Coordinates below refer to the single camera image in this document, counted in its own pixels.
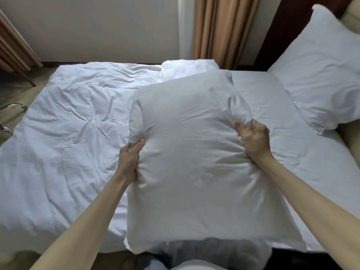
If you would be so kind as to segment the white duvet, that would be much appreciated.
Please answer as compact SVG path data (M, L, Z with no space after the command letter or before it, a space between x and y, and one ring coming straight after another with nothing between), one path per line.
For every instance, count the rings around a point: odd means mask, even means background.
M128 143L135 91L217 69L214 60L58 67L0 147L0 252L43 253L96 198Z

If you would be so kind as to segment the brown striped curtain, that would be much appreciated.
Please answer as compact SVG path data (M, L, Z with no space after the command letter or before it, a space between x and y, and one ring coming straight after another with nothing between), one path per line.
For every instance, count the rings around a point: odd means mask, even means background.
M43 63L0 9L0 71L16 72L36 87L27 72Z

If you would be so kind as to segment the tan curtain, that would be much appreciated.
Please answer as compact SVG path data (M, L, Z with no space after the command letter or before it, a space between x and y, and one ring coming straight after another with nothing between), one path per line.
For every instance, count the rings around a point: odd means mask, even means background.
M234 70L244 51L260 0L196 0L192 58L213 59Z

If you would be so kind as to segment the person's white clothing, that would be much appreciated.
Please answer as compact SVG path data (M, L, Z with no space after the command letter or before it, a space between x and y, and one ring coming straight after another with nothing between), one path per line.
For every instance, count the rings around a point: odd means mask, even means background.
M150 250L143 270L263 270L272 248L263 240L172 241Z

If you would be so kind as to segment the person's left forearm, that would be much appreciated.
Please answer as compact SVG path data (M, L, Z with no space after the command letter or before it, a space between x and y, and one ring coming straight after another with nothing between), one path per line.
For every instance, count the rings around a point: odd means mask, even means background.
M30 270L90 270L120 199L135 178L135 171L117 171L87 209Z

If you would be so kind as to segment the person's right hand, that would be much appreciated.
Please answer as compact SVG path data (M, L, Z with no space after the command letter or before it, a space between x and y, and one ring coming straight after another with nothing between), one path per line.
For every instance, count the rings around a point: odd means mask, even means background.
M252 119L250 140L244 144L245 152L260 167L269 159L273 158L270 149L269 129L262 123Z

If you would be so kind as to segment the dark wooden headboard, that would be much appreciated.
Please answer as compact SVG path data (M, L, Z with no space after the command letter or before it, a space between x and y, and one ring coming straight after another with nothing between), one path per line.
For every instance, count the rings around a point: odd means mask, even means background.
M321 4L336 18L353 0L281 0L263 44L255 59L254 71L267 71L308 24L312 7Z

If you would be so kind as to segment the white pillow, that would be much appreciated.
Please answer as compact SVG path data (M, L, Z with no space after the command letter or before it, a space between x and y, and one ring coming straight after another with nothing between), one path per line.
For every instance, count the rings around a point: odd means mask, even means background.
M313 5L306 27L268 71L319 135L360 119L360 34L325 6Z
M285 199L246 155L234 128L252 113L228 70L140 88L129 144L145 140L127 191L125 245L138 254L165 242L264 240L306 250Z

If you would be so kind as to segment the person's right forearm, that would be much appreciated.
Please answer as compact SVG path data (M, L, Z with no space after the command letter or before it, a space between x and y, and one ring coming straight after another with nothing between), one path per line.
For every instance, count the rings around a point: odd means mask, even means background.
M343 270L360 270L360 219L313 189L272 155L254 161L332 259Z

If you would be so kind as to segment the metal chair frame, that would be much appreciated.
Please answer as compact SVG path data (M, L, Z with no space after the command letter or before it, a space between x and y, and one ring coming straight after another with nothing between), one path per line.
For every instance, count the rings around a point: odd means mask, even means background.
M11 103L11 104L7 104L3 107L0 107L0 114L9 109L9 108L13 108L13 107L20 107L22 109L22 113L27 112L28 110L28 106L21 104L21 103ZM18 117L20 115L20 113L11 113L10 115L6 116L5 122L10 122L12 119L15 119L16 117ZM0 123L0 131L5 132L7 134L9 134L10 136L13 135L13 130L9 127L7 127L6 125L3 125Z

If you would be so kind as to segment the person's left hand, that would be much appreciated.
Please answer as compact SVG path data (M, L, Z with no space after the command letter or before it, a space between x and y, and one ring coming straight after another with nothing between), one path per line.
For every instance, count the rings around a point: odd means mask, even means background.
M118 166L115 172L115 178L126 187L136 179L136 167L139 159L139 153L132 153L130 146L130 144L127 144L120 149Z

